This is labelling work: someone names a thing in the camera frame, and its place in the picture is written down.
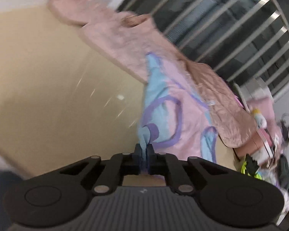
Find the pink quilted jacket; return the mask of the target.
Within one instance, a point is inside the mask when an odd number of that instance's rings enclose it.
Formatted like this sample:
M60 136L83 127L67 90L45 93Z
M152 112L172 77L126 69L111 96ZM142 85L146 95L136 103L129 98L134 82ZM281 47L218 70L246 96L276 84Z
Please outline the pink quilted jacket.
M254 117L242 109L234 93L210 66L185 57L157 29L148 14L115 12L99 0L48 0L61 21L78 27L82 40L139 81L148 80L146 54L173 64L209 104L213 125L225 146L238 148L256 133Z

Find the steel window guard rail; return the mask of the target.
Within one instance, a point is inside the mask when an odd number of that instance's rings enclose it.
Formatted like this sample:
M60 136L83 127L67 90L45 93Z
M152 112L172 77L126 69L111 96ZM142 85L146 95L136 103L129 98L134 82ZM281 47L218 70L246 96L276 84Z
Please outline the steel window guard rail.
M261 79L275 101L289 91L289 22L278 0L115 0L114 6L150 14L183 54L229 84Z

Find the pink blue purple garment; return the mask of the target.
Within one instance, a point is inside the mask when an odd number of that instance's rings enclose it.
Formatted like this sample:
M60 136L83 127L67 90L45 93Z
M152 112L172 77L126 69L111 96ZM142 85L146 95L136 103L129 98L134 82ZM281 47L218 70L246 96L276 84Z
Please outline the pink blue purple garment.
M218 132L209 106L182 71L156 53L145 56L148 81L138 125L141 170L148 171L146 151L175 155L179 160L200 157L215 163Z

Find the stack of white boxes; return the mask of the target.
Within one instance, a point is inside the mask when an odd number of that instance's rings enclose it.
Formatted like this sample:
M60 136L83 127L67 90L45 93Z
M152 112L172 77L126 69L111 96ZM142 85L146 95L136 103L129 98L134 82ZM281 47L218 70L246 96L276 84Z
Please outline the stack of white boxes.
M245 84L240 86L240 95L246 101L257 100L262 98L270 98L274 100L271 91L265 81L262 78L252 78Z

